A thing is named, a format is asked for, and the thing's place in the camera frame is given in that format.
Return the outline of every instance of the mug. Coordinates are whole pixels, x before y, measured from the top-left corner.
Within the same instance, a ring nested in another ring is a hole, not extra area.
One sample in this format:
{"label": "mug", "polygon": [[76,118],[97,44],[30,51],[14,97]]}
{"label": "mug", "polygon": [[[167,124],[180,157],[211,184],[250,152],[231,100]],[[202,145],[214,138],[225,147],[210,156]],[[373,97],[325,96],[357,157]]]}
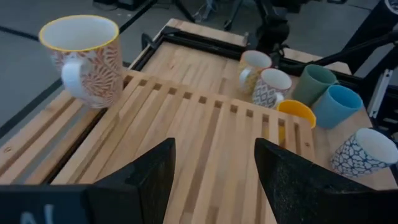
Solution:
{"label": "mug", "polygon": [[92,108],[109,107],[121,96],[118,36],[116,23],[91,15],[59,18],[44,25],[39,33],[65,89]]}
{"label": "mug", "polygon": [[335,74],[329,69],[319,65],[307,65],[292,93],[292,98],[312,106],[329,86],[337,82]]}
{"label": "mug", "polygon": [[357,130],[331,158],[332,169],[346,177],[372,174],[398,162],[394,142],[369,128]]}
{"label": "mug", "polygon": [[317,124],[331,129],[362,108],[361,97],[347,87],[332,85],[313,106]]}
{"label": "mug", "polygon": [[290,87],[292,80],[286,73],[275,68],[267,68],[261,72],[257,80],[252,94],[253,103],[273,108],[284,100]]}
{"label": "mug", "polygon": [[252,94],[261,72],[271,65],[271,58],[262,52],[256,50],[243,52],[238,67],[239,89],[245,94]]}
{"label": "mug", "polygon": [[[284,100],[277,105],[277,111],[305,118],[310,122],[311,129],[317,125],[317,117],[314,115],[312,110],[305,104],[297,100]],[[279,126],[279,145],[282,145],[285,141],[285,127]],[[264,135],[268,136],[268,130],[264,131]]]}

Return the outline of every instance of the gray floor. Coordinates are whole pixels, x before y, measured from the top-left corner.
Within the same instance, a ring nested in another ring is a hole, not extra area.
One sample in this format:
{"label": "gray floor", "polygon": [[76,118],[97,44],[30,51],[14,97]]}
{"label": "gray floor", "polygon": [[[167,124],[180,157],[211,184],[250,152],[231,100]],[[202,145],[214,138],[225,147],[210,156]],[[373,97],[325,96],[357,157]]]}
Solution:
{"label": "gray floor", "polygon": [[[194,13],[205,1],[184,0],[183,2],[188,10]],[[222,29],[231,9],[231,1],[221,2],[217,13],[212,13],[207,21],[201,22],[202,24]],[[377,2],[378,0],[349,0],[345,5],[335,5],[325,3],[325,0],[324,2],[310,1],[304,5],[300,14],[287,16],[291,28],[287,43],[293,49],[320,56],[338,52]],[[91,0],[6,1],[0,7],[0,26],[37,35],[45,23],[62,16],[96,14],[108,17],[121,26],[134,13],[136,12],[123,9],[104,11],[93,7]],[[123,32],[121,45],[124,61],[132,62],[141,51],[140,36],[143,32],[153,36],[173,17],[184,19],[175,6],[170,6],[169,9],[157,6],[150,9]],[[252,32],[258,25],[259,17],[256,8],[250,0],[246,0],[232,32],[237,34]],[[0,49],[0,125],[2,125],[54,82],[59,74],[50,64],[46,51],[38,42],[0,32]],[[388,47],[378,50],[356,75],[366,74],[387,50]],[[55,94],[38,107],[20,126],[31,119],[54,96]]]}

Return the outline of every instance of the sage green mug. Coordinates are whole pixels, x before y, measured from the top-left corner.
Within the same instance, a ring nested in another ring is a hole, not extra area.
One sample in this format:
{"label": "sage green mug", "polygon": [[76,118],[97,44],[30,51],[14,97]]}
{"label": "sage green mug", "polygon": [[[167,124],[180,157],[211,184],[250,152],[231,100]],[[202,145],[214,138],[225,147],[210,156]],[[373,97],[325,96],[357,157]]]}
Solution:
{"label": "sage green mug", "polygon": [[307,65],[292,93],[292,98],[312,106],[329,86],[336,83],[338,80],[329,69],[319,65]]}

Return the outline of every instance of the floral mug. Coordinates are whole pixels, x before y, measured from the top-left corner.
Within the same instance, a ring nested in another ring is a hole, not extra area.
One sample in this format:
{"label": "floral mug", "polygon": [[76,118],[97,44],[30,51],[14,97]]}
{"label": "floral mug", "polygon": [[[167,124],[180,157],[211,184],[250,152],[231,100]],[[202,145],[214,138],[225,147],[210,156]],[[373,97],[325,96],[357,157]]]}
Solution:
{"label": "floral mug", "polygon": [[92,108],[111,106],[123,90],[119,27],[100,16],[49,22],[39,39],[50,50],[65,88]]}

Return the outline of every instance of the wooden slatted board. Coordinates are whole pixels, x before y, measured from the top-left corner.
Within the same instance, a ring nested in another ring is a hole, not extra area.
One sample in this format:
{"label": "wooden slatted board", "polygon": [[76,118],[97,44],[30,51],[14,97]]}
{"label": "wooden slatted board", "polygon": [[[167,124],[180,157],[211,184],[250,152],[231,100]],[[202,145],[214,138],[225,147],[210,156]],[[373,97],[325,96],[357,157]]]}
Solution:
{"label": "wooden slatted board", "polygon": [[[167,137],[176,140],[175,179],[165,223],[275,223],[254,162],[254,140],[268,129],[286,148],[314,160],[308,121],[185,85],[129,72],[121,99],[104,114],[51,184],[92,183],[143,155]],[[2,151],[0,183],[16,183],[39,163],[26,184],[48,179],[58,161],[98,114],[89,110],[53,151],[44,147],[83,105],[61,93]]]}

